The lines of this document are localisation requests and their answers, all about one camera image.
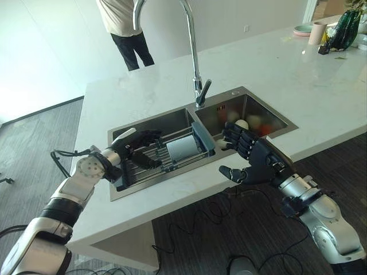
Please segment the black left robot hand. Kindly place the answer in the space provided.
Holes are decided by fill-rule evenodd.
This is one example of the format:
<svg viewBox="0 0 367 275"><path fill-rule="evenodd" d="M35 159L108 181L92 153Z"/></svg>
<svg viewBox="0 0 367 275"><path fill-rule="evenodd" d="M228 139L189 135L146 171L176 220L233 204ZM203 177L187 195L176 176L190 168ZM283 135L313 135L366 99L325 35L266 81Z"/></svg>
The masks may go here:
<svg viewBox="0 0 367 275"><path fill-rule="evenodd" d="M155 143L161 135L162 131L157 129L137 131L135 128L130 128L112 142L110 149L116 151L121 161L130 160L136 166L145 170L155 169L158 168L162 162L149 158L144 153L137 151L137 149L149 147L151 144Z"/></svg>

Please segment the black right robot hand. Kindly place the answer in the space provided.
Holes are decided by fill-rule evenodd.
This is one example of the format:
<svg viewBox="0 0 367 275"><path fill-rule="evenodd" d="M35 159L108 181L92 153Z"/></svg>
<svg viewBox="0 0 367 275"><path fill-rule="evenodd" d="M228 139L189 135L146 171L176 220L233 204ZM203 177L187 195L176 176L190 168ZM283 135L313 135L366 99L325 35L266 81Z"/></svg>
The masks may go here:
<svg viewBox="0 0 367 275"><path fill-rule="evenodd" d="M235 150L250 164L241 170L220 166L219 172L227 179L245 185L269 183L279 187L296 174L292 160L267 139L231 122L226 122L222 131L224 150Z"/></svg>

